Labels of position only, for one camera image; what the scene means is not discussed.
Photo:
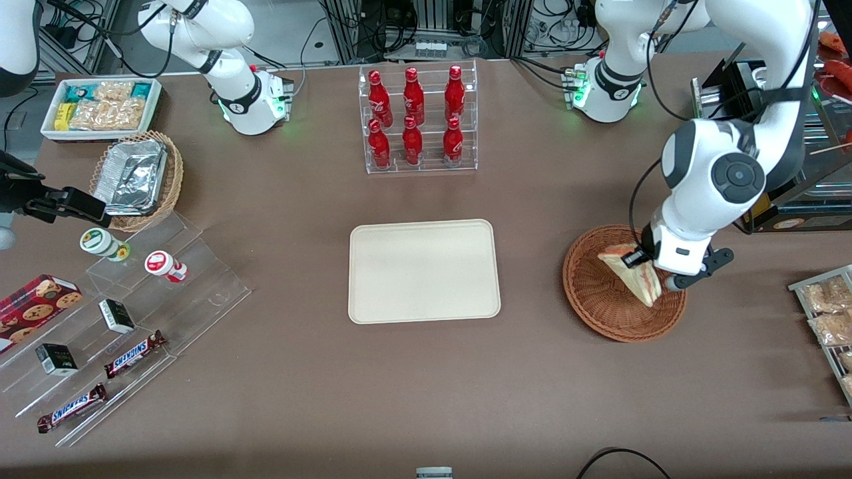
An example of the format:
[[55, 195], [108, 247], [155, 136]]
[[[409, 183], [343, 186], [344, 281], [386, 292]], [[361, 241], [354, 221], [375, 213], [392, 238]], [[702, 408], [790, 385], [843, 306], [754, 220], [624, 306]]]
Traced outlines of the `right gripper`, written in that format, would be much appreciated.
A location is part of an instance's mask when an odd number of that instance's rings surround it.
[[2, 219], [16, 214], [30, 216], [51, 224], [58, 216], [67, 216], [59, 200], [64, 194], [64, 206], [75, 216], [99, 228], [109, 228], [112, 216], [105, 212], [106, 204], [85, 191], [46, 187], [45, 176], [34, 167], [6, 151], [1, 152], [1, 212]]

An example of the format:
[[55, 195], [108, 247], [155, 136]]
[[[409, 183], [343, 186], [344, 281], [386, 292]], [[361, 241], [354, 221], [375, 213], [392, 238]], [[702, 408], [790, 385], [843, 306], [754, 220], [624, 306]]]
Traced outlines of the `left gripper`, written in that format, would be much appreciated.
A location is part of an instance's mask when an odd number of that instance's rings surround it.
[[652, 246], [637, 246], [624, 255], [624, 266], [635, 269], [654, 263], [660, 285], [665, 285], [670, 272], [678, 275], [697, 275], [707, 245], [714, 236], [713, 228], [698, 227], [684, 222], [651, 222]]

